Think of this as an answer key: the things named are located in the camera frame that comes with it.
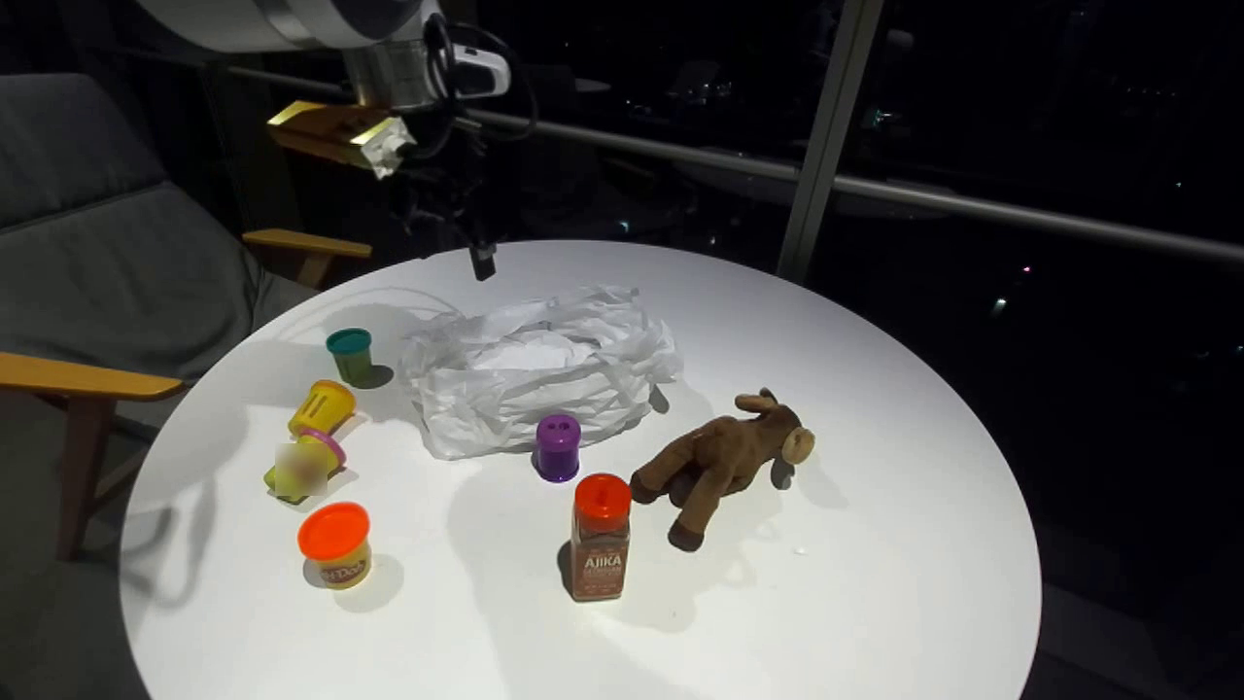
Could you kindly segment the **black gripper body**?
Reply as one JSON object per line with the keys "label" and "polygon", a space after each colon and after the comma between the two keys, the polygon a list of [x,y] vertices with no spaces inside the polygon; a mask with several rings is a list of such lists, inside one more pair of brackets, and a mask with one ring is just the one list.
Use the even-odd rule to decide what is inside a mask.
{"label": "black gripper body", "polygon": [[438,127],[403,148],[403,229],[424,249],[489,249],[488,224],[488,140],[477,127]]}

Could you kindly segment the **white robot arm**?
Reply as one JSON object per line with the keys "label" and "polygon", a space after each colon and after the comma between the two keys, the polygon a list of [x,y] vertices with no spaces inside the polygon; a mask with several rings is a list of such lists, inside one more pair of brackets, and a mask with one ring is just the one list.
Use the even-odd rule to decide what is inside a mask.
{"label": "white robot arm", "polygon": [[468,102],[507,99],[514,57],[451,31],[438,0],[136,0],[214,54],[340,49],[349,104],[287,104],[274,137],[372,180],[434,159]]}

